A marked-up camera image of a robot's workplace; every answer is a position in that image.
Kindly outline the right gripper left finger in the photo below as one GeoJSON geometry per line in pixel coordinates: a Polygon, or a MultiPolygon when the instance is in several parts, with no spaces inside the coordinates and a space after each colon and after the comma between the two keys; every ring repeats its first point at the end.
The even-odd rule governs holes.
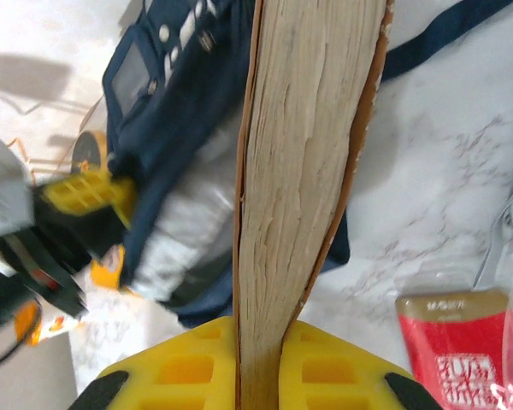
{"type": "Polygon", "coordinates": [[[105,368],[72,409],[235,408],[233,319],[222,317],[105,368]]]}

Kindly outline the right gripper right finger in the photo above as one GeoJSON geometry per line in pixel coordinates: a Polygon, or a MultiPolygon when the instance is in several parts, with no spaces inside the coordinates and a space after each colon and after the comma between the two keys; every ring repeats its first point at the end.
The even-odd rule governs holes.
{"type": "Polygon", "coordinates": [[[405,369],[298,321],[283,344],[279,408],[420,410],[441,405],[405,369]]]}

